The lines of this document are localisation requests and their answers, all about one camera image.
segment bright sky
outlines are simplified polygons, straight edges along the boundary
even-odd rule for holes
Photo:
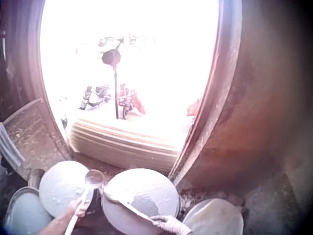
[[[41,57],[48,97],[82,96],[81,87],[103,76],[101,60],[77,59],[78,46],[132,33],[144,35],[147,46],[121,46],[119,81],[136,86],[147,112],[185,116],[207,83],[217,22],[218,0],[46,0]]]

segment ladle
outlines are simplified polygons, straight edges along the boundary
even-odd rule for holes
[[[76,215],[77,212],[81,209],[81,207],[84,205],[86,201],[87,194],[89,192],[89,189],[95,189],[95,188],[101,188],[104,181],[104,175],[99,170],[90,170],[86,176],[85,176],[85,191],[83,195],[81,196],[82,202],[77,207],[75,215],[73,215],[72,219],[70,220],[67,230],[65,231],[65,235],[70,235],[74,229],[74,226],[77,222],[78,216]]]

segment metal ladle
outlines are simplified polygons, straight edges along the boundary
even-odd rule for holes
[[[65,235],[70,235],[74,229],[74,226],[77,222],[78,216],[76,215],[77,212],[81,209],[81,207],[84,205],[86,201],[87,194],[90,189],[95,189],[95,188],[101,188],[104,182],[104,175],[102,174],[101,171],[99,170],[90,170],[86,176],[85,176],[85,191],[83,195],[81,196],[82,202],[81,204],[77,207],[75,215],[73,215],[72,219],[70,220],[67,230],[65,231]]]

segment raw dough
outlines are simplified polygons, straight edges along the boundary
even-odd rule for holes
[[[37,235],[52,219],[41,204],[39,196],[27,192],[12,205],[4,227],[13,235]]]
[[[184,224],[196,235],[242,235],[244,220],[241,208],[225,200],[214,199]]]
[[[77,200],[85,190],[88,169],[75,161],[57,163],[44,174],[39,186],[39,196],[45,209],[54,217],[62,215],[71,201]],[[93,190],[87,199],[91,200]]]
[[[132,169],[116,175],[108,184],[110,191],[124,197],[140,212],[151,215],[177,216],[179,195],[164,175],[149,169]],[[157,235],[161,229],[135,215],[132,211],[103,198],[103,210],[108,221],[128,235]]]

